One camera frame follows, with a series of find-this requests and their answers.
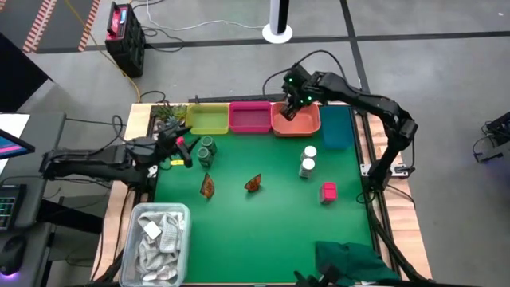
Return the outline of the computer monitor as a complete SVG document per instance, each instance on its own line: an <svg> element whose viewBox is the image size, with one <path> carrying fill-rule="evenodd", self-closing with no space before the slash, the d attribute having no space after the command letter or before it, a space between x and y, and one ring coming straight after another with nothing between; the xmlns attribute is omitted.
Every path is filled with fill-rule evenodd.
<svg viewBox="0 0 510 287"><path fill-rule="evenodd" d="M35 147L0 129L0 159L9 159L35 152Z"/></svg>

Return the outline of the black partition panel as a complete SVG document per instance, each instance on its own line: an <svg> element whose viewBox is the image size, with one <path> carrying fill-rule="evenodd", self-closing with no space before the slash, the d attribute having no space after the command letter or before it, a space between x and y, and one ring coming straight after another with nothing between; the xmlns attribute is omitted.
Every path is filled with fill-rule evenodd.
<svg viewBox="0 0 510 287"><path fill-rule="evenodd" d="M16 112L52 78L0 33L0 112Z"/></svg>

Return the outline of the orange plastic bin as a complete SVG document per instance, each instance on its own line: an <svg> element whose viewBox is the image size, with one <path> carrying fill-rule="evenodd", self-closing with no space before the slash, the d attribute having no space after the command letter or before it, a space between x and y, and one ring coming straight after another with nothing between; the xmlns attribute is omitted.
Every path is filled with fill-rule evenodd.
<svg viewBox="0 0 510 287"><path fill-rule="evenodd" d="M283 105L283 102L272 105L272 130L276 136L307 137L320 129L320 109L317 104L302 108L292 120L286 120L280 114Z"/></svg>

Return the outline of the taco mix seasoning packet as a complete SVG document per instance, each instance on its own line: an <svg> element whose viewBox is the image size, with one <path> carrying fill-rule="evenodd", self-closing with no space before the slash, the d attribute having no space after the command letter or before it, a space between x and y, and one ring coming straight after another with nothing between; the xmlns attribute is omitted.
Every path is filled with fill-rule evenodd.
<svg viewBox="0 0 510 287"><path fill-rule="evenodd" d="M251 178L245 185L244 188L248 192L256 192L261 188L262 174L258 174Z"/></svg>
<svg viewBox="0 0 510 287"><path fill-rule="evenodd" d="M202 181L202 185L200 188L200 193L207 199L210 199L215 192L214 181L210 177L208 173L205 173L204 179Z"/></svg>

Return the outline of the red-lid spice container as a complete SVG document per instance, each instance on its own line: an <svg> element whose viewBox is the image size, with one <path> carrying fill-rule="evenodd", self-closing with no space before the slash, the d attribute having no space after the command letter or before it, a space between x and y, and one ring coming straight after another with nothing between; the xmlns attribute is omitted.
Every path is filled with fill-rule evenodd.
<svg viewBox="0 0 510 287"><path fill-rule="evenodd" d="M337 186L333 182L325 182L320 187L320 202L329 204L337 200Z"/></svg>

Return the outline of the grey crumpled towel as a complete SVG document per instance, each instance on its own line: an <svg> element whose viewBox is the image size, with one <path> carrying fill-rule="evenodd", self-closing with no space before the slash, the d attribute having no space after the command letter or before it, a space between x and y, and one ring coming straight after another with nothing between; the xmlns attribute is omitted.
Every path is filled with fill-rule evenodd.
<svg viewBox="0 0 510 287"><path fill-rule="evenodd" d="M162 233L152 240L144 232L137 251L137 270L143 281L168 281L175 279L178 272L179 255L186 220L183 212L142 213L138 224L144 228L150 221L156 223Z"/></svg>

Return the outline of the blue plastic bin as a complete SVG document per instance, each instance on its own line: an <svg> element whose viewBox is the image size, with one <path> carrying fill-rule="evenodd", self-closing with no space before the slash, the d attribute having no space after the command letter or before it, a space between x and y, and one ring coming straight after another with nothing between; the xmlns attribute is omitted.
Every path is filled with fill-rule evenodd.
<svg viewBox="0 0 510 287"><path fill-rule="evenodd" d="M348 106L330 105L320 108L323 145L330 150L345 150L354 145L351 110Z"/></svg>

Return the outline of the green table mat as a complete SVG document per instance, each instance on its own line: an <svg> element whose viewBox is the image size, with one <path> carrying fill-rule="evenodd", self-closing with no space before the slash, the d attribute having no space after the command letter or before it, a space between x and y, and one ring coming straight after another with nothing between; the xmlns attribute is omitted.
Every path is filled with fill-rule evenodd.
<svg viewBox="0 0 510 287"><path fill-rule="evenodd" d="M315 272L317 241L370 246L359 161L354 145L324 147L322 135L284 138L272 133L228 133L214 137L218 151L211 168L160 171L156 202L181 203L190 209L191 232L186 281L204 283L291 283L295 272ZM317 150L310 178L301 178L300 155ZM205 173L214 195L200 193ZM262 174L261 188L244 185ZM325 182L337 186L338 198L320 202Z"/></svg>

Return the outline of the white tower fan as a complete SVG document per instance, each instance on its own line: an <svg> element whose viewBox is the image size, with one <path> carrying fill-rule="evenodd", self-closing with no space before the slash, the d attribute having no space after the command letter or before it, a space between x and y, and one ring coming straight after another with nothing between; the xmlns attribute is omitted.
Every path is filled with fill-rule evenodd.
<svg viewBox="0 0 510 287"><path fill-rule="evenodd" d="M290 0L270 0L269 23L262 30L263 38L272 44L284 44L292 38L288 25Z"/></svg>

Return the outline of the yellow-green plastic bin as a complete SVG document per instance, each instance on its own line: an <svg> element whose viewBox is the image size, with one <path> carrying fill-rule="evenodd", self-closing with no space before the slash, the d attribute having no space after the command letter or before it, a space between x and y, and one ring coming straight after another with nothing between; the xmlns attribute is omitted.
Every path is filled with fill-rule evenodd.
<svg viewBox="0 0 510 287"><path fill-rule="evenodd" d="M185 124L195 135L221 135L229 132L228 104L189 104Z"/></svg>

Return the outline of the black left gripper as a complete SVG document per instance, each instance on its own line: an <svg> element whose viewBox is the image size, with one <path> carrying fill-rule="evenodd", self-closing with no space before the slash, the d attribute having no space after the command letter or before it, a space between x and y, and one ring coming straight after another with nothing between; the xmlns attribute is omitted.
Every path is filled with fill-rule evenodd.
<svg viewBox="0 0 510 287"><path fill-rule="evenodd" d="M180 147L177 145L176 140L180 136L184 136L191 130L191 127L173 127L173 128L164 128L158 132L157 139L157 159L158 161L164 161L167 158L170 158L173 155L181 156L184 165L186 167L193 166L193 160L191 158L191 152L194 147L200 141L200 138L197 137L190 142L182 141L181 151Z"/></svg>

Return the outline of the black power strip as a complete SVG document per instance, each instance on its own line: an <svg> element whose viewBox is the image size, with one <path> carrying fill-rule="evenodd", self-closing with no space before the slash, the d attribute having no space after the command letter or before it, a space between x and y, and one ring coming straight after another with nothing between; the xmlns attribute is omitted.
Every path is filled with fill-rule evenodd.
<svg viewBox="0 0 510 287"><path fill-rule="evenodd" d="M217 96L217 97L199 97L196 95L190 98L188 102L190 104L197 103L229 103L233 101L269 101L278 102L284 99L283 93L277 94L266 94L266 95L247 95L247 96Z"/></svg>

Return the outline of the white square tag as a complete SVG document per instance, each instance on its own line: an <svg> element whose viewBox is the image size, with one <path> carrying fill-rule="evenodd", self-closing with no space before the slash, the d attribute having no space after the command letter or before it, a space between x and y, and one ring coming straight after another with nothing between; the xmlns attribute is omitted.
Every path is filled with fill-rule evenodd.
<svg viewBox="0 0 510 287"><path fill-rule="evenodd" d="M152 240L155 240L161 233L161 229L156 225L155 222L150 221L144 228L144 232Z"/></svg>

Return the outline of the small succulent plant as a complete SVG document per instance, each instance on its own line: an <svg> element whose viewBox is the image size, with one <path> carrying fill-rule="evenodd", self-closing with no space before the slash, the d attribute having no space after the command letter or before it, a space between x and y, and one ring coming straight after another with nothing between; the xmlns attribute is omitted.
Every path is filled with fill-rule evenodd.
<svg viewBox="0 0 510 287"><path fill-rule="evenodd" d="M170 105L165 103L157 106L152 115L155 118L155 128L162 130L174 126L183 126L187 114L187 106L184 104Z"/></svg>

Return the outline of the green-lid spice jar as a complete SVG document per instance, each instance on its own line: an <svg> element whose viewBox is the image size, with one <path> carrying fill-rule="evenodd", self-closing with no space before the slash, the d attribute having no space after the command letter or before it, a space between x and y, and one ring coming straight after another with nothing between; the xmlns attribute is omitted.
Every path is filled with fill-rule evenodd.
<svg viewBox="0 0 510 287"><path fill-rule="evenodd" d="M215 155L218 151L216 142L212 136L203 136L201 139L201 144L204 148L207 148L211 155Z"/></svg>
<svg viewBox="0 0 510 287"><path fill-rule="evenodd" d="M197 151L198 161L204 168L211 168L214 156L210 152L210 150L206 147L200 147Z"/></svg>

